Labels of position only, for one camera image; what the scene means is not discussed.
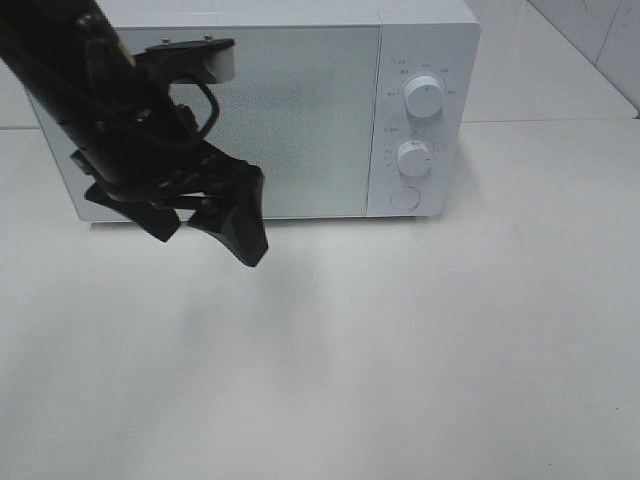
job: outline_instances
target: white countertop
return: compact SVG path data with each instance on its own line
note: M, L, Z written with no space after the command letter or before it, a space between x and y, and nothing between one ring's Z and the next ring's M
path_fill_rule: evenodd
M0 132L0 478L637 479L640 122L464 125L445 214L255 270Z
M483 32L465 122L634 118L636 109L526 0L467 0ZM36 126L0 61L0 128Z

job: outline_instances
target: white microwave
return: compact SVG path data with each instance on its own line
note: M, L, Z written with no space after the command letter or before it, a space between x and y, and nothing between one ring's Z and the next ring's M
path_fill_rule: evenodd
M233 38L235 78L207 140L265 173L265 218L442 211L480 36L462 0L104 0L134 53ZM196 116L194 85L172 95ZM124 220L84 199L76 147L34 108L81 219ZM192 212L184 212L183 219Z

